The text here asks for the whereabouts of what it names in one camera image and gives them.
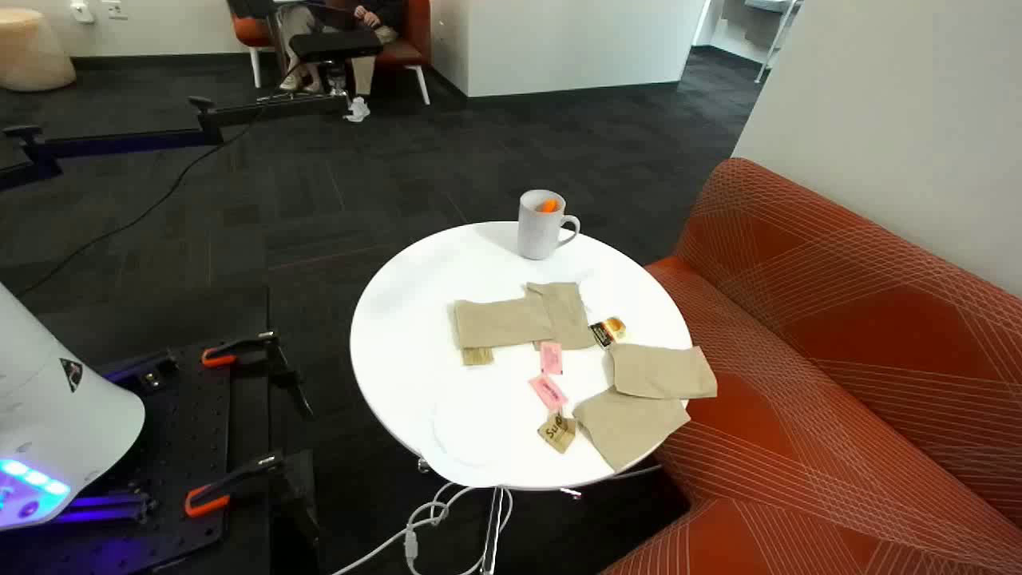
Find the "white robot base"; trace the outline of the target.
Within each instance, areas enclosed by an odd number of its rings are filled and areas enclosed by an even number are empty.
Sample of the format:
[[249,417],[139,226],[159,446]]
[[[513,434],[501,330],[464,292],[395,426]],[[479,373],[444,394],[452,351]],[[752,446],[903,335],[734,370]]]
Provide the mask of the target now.
[[51,523],[142,437],[148,407],[0,286],[0,530]]

